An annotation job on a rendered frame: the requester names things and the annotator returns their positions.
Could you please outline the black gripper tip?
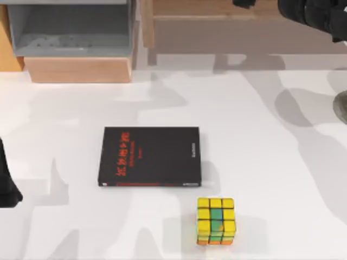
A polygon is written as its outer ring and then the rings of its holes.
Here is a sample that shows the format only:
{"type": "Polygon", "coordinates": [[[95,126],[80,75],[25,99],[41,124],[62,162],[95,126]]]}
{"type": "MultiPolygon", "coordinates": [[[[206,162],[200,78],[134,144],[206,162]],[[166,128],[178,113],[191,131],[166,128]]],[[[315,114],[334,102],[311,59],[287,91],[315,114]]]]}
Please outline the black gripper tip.
{"type": "Polygon", "coordinates": [[[22,200],[23,195],[10,175],[3,141],[0,138],[0,208],[13,208],[22,200]]]}

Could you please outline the black book with red lettering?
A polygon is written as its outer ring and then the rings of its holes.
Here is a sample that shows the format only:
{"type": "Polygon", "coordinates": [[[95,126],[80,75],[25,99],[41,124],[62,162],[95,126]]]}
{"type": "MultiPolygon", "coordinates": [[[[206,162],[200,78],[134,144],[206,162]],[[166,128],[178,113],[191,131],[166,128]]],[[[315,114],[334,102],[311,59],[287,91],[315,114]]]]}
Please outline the black book with red lettering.
{"type": "Polygon", "coordinates": [[[199,187],[198,127],[105,127],[98,184],[101,187],[199,187]]]}

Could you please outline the dark grey round object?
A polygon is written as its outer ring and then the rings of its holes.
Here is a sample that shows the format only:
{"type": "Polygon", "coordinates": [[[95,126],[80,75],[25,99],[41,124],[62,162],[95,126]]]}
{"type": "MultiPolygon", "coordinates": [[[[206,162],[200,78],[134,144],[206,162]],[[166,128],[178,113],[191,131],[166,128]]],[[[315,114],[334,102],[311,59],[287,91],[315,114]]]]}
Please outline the dark grey round object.
{"type": "Polygon", "coordinates": [[[347,90],[340,92],[334,98],[333,111],[336,117],[347,125],[347,90]]]}

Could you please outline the wooden cupboard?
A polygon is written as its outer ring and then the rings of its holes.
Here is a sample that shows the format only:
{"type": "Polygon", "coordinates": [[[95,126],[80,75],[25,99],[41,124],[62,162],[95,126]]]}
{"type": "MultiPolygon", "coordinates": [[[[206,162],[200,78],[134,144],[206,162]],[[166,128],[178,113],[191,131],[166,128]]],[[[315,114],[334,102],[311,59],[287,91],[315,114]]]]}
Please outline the wooden cupboard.
{"type": "Polygon", "coordinates": [[[0,5],[0,72],[21,72],[23,68],[23,57],[13,53],[7,6],[0,5]]]}

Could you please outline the pale wooden drawer front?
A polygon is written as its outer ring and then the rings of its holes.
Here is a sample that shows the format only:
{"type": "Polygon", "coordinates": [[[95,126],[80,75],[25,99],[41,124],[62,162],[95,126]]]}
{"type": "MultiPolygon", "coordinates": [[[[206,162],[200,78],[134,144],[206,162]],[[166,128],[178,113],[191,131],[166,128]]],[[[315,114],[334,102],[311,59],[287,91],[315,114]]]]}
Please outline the pale wooden drawer front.
{"type": "Polygon", "coordinates": [[[128,83],[131,57],[25,57],[35,83],[128,83]]]}

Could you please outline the yellow and green puzzle cube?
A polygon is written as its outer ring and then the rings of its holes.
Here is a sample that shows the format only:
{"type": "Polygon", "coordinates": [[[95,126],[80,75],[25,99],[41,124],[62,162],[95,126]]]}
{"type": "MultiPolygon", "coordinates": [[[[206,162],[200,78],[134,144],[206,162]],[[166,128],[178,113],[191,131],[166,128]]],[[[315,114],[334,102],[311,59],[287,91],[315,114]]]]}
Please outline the yellow and green puzzle cube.
{"type": "Polygon", "coordinates": [[[197,199],[197,244],[231,245],[236,234],[233,198],[197,199]]]}

